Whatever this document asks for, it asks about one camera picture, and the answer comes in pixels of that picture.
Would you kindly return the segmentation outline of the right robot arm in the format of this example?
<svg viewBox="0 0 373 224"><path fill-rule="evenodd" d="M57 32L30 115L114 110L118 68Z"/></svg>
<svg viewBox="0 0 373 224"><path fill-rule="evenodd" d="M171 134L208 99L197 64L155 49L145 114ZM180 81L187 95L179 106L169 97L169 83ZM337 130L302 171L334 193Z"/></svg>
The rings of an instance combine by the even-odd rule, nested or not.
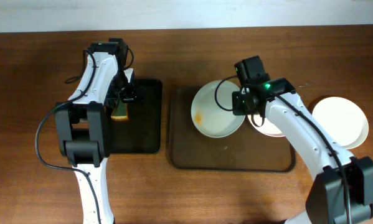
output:
<svg viewBox="0 0 373 224"><path fill-rule="evenodd" d="M241 89L235 115L259 114L286 137L307 166L313 185L305 210L286 223L361 223L373 218L373 160L356 158L312 117L293 85L272 80L258 56L235 64Z"/></svg>

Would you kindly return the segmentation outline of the brown serving tray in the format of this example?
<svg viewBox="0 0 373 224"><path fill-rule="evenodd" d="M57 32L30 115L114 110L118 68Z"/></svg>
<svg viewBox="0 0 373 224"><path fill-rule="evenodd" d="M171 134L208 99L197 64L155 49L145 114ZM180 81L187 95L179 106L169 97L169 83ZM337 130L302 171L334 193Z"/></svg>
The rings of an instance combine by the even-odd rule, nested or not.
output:
<svg viewBox="0 0 373 224"><path fill-rule="evenodd" d="M198 86L176 90L168 119L168 159L179 169L234 170L287 173L295 164L295 150L286 138L259 133L246 119L236 132L210 138L193 125L191 105Z"/></svg>

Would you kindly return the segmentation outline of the pink white plate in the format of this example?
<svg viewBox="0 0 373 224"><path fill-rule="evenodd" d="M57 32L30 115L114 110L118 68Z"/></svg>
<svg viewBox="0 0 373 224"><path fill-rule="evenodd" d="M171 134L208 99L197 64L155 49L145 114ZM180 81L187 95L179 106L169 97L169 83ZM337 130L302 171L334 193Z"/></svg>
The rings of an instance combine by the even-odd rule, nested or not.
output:
<svg viewBox="0 0 373 224"><path fill-rule="evenodd" d="M248 121L250 124L260 133L274 137L274 138L282 138L284 137L283 133L267 118L262 120L262 117L259 114L248 115L247 116Z"/></svg>

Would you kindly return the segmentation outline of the cream white plate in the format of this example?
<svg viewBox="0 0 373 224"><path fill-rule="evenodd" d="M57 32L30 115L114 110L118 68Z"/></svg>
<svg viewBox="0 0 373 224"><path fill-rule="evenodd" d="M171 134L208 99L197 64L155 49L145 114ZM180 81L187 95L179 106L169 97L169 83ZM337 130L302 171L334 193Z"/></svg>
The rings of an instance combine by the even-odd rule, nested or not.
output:
<svg viewBox="0 0 373 224"><path fill-rule="evenodd" d="M357 148L369 134L369 122L363 110L346 98L323 98L313 106L311 113L325 131L346 149Z"/></svg>

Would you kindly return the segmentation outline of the green yellow sponge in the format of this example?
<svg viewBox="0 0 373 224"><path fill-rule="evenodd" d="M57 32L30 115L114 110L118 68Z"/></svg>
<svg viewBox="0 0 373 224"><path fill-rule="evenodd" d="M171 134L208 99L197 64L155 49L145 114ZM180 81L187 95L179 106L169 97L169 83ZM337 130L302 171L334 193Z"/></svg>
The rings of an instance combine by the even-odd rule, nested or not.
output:
<svg viewBox="0 0 373 224"><path fill-rule="evenodd" d="M115 109L111 113L111 119L115 121L128 120L128 105L121 100L117 102Z"/></svg>

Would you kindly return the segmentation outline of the pale blue plate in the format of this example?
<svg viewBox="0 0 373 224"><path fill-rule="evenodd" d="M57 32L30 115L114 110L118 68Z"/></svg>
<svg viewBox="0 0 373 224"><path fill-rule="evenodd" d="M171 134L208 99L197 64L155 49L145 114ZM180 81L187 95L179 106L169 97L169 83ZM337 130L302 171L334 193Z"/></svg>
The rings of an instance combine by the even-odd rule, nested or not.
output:
<svg viewBox="0 0 373 224"><path fill-rule="evenodd" d="M234 115L232 111L220 108L217 101L225 109L232 107L232 93L239 87L224 81L216 91L221 80L212 81L199 89L191 104L191 118L196 129L210 138L224 138L236 132L244 122L245 115Z"/></svg>

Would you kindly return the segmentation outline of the black plastic tray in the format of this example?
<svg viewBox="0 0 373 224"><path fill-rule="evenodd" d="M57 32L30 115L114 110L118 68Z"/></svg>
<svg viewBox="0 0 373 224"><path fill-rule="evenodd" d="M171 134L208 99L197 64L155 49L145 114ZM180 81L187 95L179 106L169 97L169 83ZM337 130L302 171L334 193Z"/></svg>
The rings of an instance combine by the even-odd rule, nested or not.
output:
<svg viewBox="0 0 373 224"><path fill-rule="evenodd" d="M110 140L112 154L154 154L161 142L162 83L156 79L135 81L144 99L128 105L128 120L111 119Z"/></svg>

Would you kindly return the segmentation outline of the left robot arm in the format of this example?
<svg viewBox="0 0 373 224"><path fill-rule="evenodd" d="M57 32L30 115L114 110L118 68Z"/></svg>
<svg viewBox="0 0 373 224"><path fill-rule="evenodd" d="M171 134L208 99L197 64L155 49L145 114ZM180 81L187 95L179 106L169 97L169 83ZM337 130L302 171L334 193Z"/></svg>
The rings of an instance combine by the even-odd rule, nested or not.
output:
<svg viewBox="0 0 373 224"><path fill-rule="evenodd" d="M131 53L121 38L91 43L77 89L54 113L60 153L77 178L84 223L115 222L106 182L110 117L112 112L126 115L127 104L146 96L126 62Z"/></svg>

